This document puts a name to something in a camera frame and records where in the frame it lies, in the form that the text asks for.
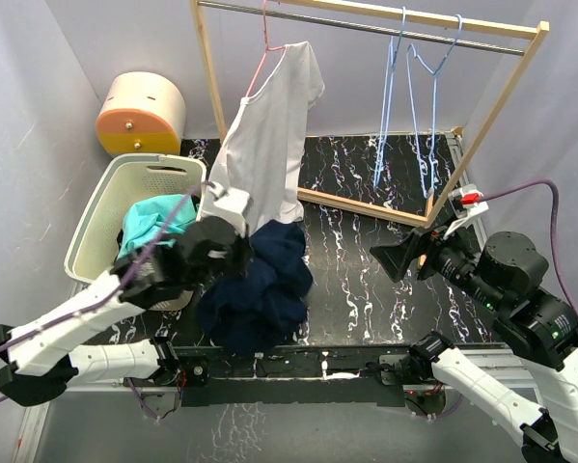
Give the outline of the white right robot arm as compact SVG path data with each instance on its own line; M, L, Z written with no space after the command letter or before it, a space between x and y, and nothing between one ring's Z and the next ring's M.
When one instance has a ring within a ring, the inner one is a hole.
M541 287L549 264L526 235L499 231L479 254L469 251L465 231L444 227L371 249L393 282L424 257L418 279L440 275L494 312L493 331L529 371L541 401L515 393L438 332L379 369L453 387L503 427L528 462L578 462L578 313Z

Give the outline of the light blue wire hanger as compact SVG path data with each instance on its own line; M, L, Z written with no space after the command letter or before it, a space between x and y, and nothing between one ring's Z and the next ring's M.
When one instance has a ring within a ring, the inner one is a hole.
M437 100L438 100L438 80L441 74L442 68L444 67L446 61L448 60L450 54L454 50L457 42L461 38L464 18L461 14L457 14L457 29L455 37L453 38L452 44L449 46L446 53L443 55L439 63L433 68L427 64L425 59L419 53L418 49L413 43L410 43L406 48L405 53L405 63L406 63L406 75L408 83L409 92L409 104L411 111L411 119L413 122L414 129L414 148L416 160L418 162L419 168L419 180L422 188L422 192L425 199L429 199L435 192L435 184L437 180L437 166L438 161L435 157L436 149L436 125L437 125ZM430 131L429 131L429 149L427 155L422 154L421 142L419 140L418 134L418 118L415 104L415 94L413 91L413 81L411 65L413 62L418 62L420 66L426 71L432 79L432 92L431 92L431 108L430 108Z

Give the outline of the navy blue t shirt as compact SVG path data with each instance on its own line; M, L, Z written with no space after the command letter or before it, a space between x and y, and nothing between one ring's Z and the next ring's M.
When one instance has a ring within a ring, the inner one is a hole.
M305 234L272 220L251 237L246 275L222 277L201 297L196 315L213 344L251 356L284 342L306 320L313 276L304 262Z

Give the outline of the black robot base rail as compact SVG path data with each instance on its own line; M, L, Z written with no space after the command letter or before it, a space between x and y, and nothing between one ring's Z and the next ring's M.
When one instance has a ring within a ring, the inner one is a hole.
M176 350L181 370L165 386L136 379L143 393L165 391L182 407L230 403L369 403L438 415L455 405L444 386L410 371L405 345L282 345L251 357L220 347Z

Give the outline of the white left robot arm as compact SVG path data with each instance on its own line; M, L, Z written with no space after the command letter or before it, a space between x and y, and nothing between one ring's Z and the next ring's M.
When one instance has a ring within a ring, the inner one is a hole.
M165 338L90 345L111 325L177 299L213 279L244 274L252 249L244 220L210 216L153 240L61 306L18 327L0 325L0 393L29 407L67 388L119 378L173 382L179 360Z

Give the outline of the teal t shirt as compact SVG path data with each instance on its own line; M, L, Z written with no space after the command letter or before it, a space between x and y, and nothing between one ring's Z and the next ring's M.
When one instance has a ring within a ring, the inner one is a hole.
M160 195L133 204L123 219L124 238L116 259L127 256L152 241L183 198L182 194ZM198 197L188 197L165 233L183 234L187 227L196 221L199 202Z

